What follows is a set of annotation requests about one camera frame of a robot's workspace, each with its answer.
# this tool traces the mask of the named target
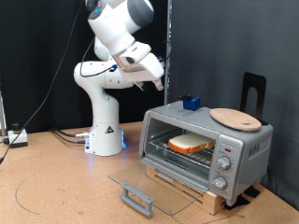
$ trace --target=black backdrop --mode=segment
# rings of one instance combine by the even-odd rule
[[[1,90],[7,117],[21,125],[37,110],[63,57],[73,20],[82,0],[1,1],[0,3],[0,69]],[[151,0],[154,22],[134,34],[137,41],[155,49],[166,40],[167,0]],[[61,129],[89,127],[93,123],[91,101],[80,88],[73,71],[94,38],[87,22],[85,4],[78,15],[68,52],[54,83],[48,101],[29,123],[28,133],[42,132],[51,126]],[[153,51],[165,56],[165,45]],[[98,59],[89,51],[85,61]],[[138,87],[107,90],[120,103],[120,122],[140,121],[144,113],[164,103],[164,92]]]
[[[274,134],[263,184],[297,209],[298,12],[298,0],[174,0],[169,93],[170,102],[192,93],[204,105],[239,109],[244,73],[266,77],[263,120]]]

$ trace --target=wooden cutting board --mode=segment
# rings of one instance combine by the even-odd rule
[[[216,108],[211,109],[210,114],[217,122],[241,131],[255,132],[262,128],[262,123],[260,121],[237,110]]]

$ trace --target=control knob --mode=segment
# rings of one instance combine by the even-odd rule
[[[219,189],[226,189],[227,182],[222,176],[217,177],[213,180],[212,185],[216,186]]]
[[[217,164],[223,169],[228,170],[231,167],[231,162],[227,157],[217,159]]]

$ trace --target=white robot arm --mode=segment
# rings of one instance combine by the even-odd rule
[[[119,103],[105,89],[136,84],[144,90],[143,81],[152,81],[161,91],[164,69],[150,53],[150,46],[131,36],[152,21],[148,0],[86,0],[86,6],[93,8],[89,24],[96,34],[94,52],[102,62],[79,63],[74,71],[76,82],[89,94],[93,105],[93,126],[86,134],[85,152],[111,156],[122,149]],[[108,69],[116,64],[118,69]]]

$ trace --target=table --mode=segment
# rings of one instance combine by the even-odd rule
[[[128,147],[111,157],[87,154],[53,133],[29,134],[29,146],[12,148],[0,166],[1,223],[299,223],[298,211],[261,185],[256,199],[245,196],[250,204],[216,216],[193,204],[173,217],[155,207],[153,217],[136,212],[107,176],[139,160],[141,126],[121,124]]]

